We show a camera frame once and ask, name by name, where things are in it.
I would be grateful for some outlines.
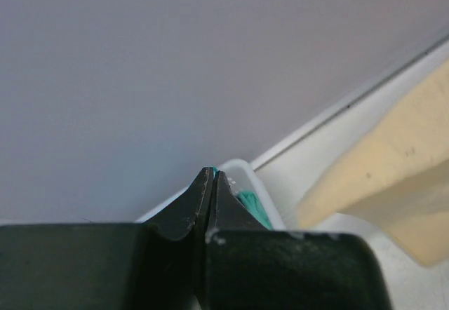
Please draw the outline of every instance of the white wall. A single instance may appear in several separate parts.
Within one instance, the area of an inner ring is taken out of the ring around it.
[[[449,0],[0,0],[0,218],[134,220],[449,32]]]

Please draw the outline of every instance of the white surface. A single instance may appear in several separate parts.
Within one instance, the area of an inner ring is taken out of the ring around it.
[[[449,0],[0,0],[0,217],[134,220],[449,32]]]
[[[226,173],[228,178],[236,181],[239,191],[252,191],[257,194],[260,203],[265,209],[267,217],[275,230],[286,229],[273,201],[270,199],[262,181],[254,173],[250,164],[241,159],[232,159],[219,167]]]
[[[449,43],[445,43],[257,171],[288,228],[296,228],[295,206],[323,171],[448,57]],[[347,215],[335,215],[317,229],[348,231],[368,241],[380,261],[396,310],[448,308],[448,261],[433,269],[422,268],[379,229]]]

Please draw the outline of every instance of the beige object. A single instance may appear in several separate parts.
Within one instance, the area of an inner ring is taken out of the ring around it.
[[[300,227],[346,213],[376,224],[412,257],[449,257],[449,62],[418,84],[309,190]]]

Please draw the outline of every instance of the teal object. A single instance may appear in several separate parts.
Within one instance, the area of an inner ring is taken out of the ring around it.
[[[241,191],[237,195],[237,199],[245,206],[246,210],[251,213],[266,229],[273,230],[273,225],[269,221],[264,206],[260,203],[257,194],[252,191]]]

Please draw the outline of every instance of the clear plastic container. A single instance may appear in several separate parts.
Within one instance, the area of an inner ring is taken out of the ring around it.
[[[231,190],[234,194],[239,191],[253,191],[257,194],[260,203],[275,230],[286,229],[281,216],[279,215],[274,203],[269,197],[262,180],[258,178],[251,165],[242,159],[232,159],[219,167],[226,173]]]

